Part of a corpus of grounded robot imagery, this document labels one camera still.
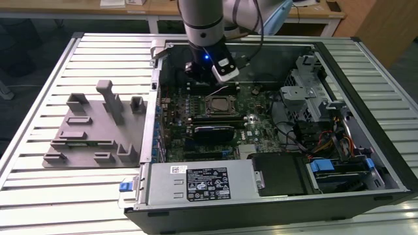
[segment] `floor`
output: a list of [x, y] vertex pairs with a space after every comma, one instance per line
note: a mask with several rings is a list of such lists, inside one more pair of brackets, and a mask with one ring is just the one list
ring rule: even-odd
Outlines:
[[[29, 57], [36, 64], [36, 70], [26, 76], [12, 78], [0, 70], [0, 80], [10, 87], [14, 98], [9, 101], [0, 99], [0, 156], [13, 138], [26, 112], [36, 99], [44, 82], [58, 60], [73, 32], [100, 33], [148, 33], [145, 21], [98, 21], [65, 20], [62, 27], [57, 27], [53, 20], [32, 20], [42, 45], [30, 50]], [[160, 22], [160, 33], [184, 33], [179, 22]], [[400, 83], [415, 101], [418, 91], [418, 43], [412, 43], [398, 62], [390, 68], [390, 73]]]

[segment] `blue tab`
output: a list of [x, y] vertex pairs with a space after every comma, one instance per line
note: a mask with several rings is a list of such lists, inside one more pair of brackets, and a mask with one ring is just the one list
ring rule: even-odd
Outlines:
[[319, 170], [317, 166], [313, 162], [311, 162], [311, 170], [312, 170], [312, 172], [316, 172]]
[[366, 163], [367, 163], [368, 169], [371, 170], [374, 168], [374, 162], [371, 158], [366, 158]]
[[118, 184], [118, 192], [130, 192], [133, 191], [133, 183], [132, 182], [121, 182]]
[[333, 170], [332, 162], [328, 159], [313, 160], [309, 165], [312, 172]]

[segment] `wooden table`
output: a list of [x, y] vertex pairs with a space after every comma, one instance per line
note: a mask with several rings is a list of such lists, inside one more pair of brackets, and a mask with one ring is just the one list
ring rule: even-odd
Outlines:
[[[332, 12], [325, 0], [309, 7], [292, 7], [285, 23], [324, 24], [321, 36], [332, 36], [343, 12]], [[100, 0], [1, 0], [1, 18], [146, 20], [150, 33], [157, 33], [157, 21], [180, 20], [176, 1], [146, 0], [142, 6], [100, 9]]]

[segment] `slotted metal table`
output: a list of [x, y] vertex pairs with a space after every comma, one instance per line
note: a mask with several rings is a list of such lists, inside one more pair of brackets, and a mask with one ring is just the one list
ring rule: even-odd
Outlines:
[[[118, 208], [118, 182], [136, 168], [46, 169], [41, 166], [70, 93], [102, 99], [98, 79], [110, 79], [121, 100], [149, 91], [149, 47], [184, 35], [90, 34], [72, 38], [0, 160], [1, 235], [144, 234]], [[243, 38], [256, 40], [256, 36]], [[265, 37], [265, 41], [321, 41], [408, 166], [418, 174], [418, 106], [361, 42], [349, 38]], [[134, 199], [134, 193], [125, 197]], [[418, 201], [376, 208], [352, 219], [199, 234], [416, 234]]]

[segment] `warning label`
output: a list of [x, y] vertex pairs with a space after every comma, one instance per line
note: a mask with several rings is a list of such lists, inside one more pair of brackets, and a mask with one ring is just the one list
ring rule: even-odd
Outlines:
[[187, 200], [191, 202], [231, 199], [227, 168], [187, 170]]

